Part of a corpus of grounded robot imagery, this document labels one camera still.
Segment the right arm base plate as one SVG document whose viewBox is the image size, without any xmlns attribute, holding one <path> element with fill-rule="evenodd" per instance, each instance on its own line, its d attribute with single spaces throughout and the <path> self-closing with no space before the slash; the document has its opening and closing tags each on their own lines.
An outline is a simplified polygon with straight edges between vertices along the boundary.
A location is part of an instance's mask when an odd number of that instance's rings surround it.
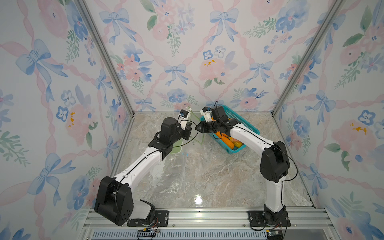
<svg viewBox="0 0 384 240">
<path fill-rule="evenodd" d="M 267 211 L 247 211 L 251 227 L 275 227 L 278 224 L 282 227 L 290 227 L 291 222 L 288 212 L 281 209 L 277 213 Z"/>
</svg>

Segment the clear zip-top bag green print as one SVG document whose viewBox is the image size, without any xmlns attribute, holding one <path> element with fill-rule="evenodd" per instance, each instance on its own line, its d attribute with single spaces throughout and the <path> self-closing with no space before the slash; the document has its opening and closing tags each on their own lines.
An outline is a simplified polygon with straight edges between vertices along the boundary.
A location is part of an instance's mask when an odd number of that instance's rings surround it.
<svg viewBox="0 0 384 240">
<path fill-rule="evenodd" d="M 178 117 L 177 120 L 183 127 L 191 127 L 191 134 L 188 140 L 180 138 L 173 144 L 171 155 L 181 153 L 184 156 L 191 156 L 203 146 L 204 135 L 195 128 L 200 123 L 199 116 L 190 107 L 180 110 L 180 114 L 188 113 L 186 117 Z"/>
</svg>

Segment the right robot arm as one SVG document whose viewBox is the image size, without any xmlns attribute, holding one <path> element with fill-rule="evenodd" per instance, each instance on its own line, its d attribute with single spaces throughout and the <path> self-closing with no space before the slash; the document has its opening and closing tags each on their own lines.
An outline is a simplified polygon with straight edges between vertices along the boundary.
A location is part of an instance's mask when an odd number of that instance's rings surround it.
<svg viewBox="0 0 384 240">
<path fill-rule="evenodd" d="M 263 226 L 289 227 L 288 211 L 283 204 L 284 183 L 288 181 L 290 157 L 286 145 L 262 137 L 244 118 L 226 106 L 204 107 L 196 130 L 202 134 L 219 132 L 219 141 L 232 137 L 261 157 L 260 173 L 266 180 Z"/>
</svg>

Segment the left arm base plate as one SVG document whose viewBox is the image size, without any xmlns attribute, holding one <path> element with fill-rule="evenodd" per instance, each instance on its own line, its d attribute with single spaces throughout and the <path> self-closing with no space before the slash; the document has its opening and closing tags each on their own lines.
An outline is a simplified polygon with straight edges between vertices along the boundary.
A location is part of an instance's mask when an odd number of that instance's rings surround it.
<svg viewBox="0 0 384 240">
<path fill-rule="evenodd" d="M 150 213 L 149 216 L 143 220 L 141 219 L 131 219 L 128 221 L 128 227 L 167 227 L 169 220 L 169 211 L 155 210 Z"/>
</svg>

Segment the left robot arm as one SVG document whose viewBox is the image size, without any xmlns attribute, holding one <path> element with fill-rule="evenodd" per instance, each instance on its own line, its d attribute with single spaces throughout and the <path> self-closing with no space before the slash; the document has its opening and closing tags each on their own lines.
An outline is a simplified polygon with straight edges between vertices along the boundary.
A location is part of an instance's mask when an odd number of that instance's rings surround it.
<svg viewBox="0 0 384 240">
<path fill-rule="evenodd" d="M 191 137 L 192 124 L 184 117 L 165 118 L 161 130 L 144 153 L 114 177 L 104 177 L 99 185 L 94 211 L 117 226 L 129 221 L 152 226 L 156 207 L 144 200 L 134 201 L 133 191 L 140 181 L 173 150 L 174 144 Z"/>
</svg>

